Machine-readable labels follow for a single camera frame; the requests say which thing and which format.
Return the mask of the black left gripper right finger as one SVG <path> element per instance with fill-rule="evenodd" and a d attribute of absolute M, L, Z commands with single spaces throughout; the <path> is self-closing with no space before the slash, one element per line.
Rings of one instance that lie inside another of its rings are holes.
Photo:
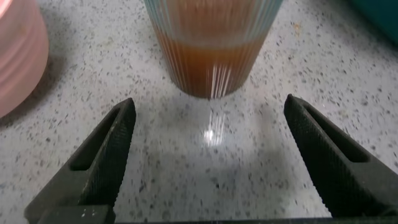
<path fill-rule="evenodd" d="M 396 217 L 397 174 L 310 103 L 288 95 L 284 116 L 333 217 Z"/>

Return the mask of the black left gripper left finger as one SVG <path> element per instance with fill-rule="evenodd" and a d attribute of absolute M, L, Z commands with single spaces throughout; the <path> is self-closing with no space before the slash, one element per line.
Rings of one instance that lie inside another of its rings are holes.
<path fill-rule="evenodd" d="M 114 223 L 136 122 L 132 98 L 112 107 L 25 208 L 29 223 Z"/>

